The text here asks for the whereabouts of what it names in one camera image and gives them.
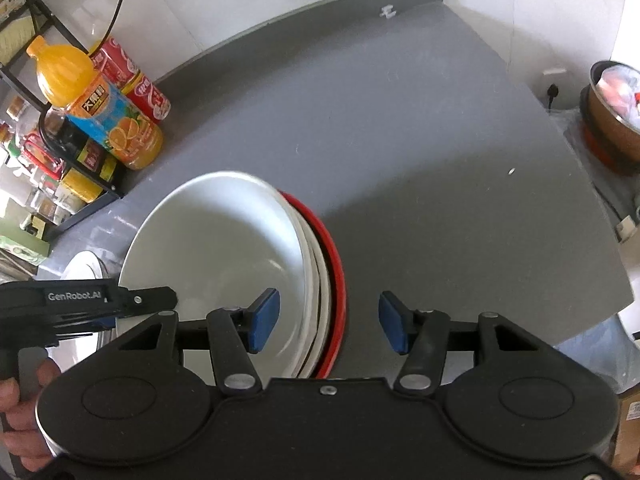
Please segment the person's left hand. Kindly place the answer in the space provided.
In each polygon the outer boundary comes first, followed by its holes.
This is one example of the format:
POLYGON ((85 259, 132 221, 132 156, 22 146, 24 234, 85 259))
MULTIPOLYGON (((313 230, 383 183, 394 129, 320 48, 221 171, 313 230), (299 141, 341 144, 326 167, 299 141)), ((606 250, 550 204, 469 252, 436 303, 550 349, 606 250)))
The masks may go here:
POLYGON ((60 375, 58 364, 50 358, 45 359, 36 370, 38 390, 24 401, 20 399, 20 386, 15 378, 1 382, 1 413, 10 426, 10 430, 2 434, 1 441, 29 472, 47 466, 53 458, 38 428, 36 404, 42 390, 60 375))

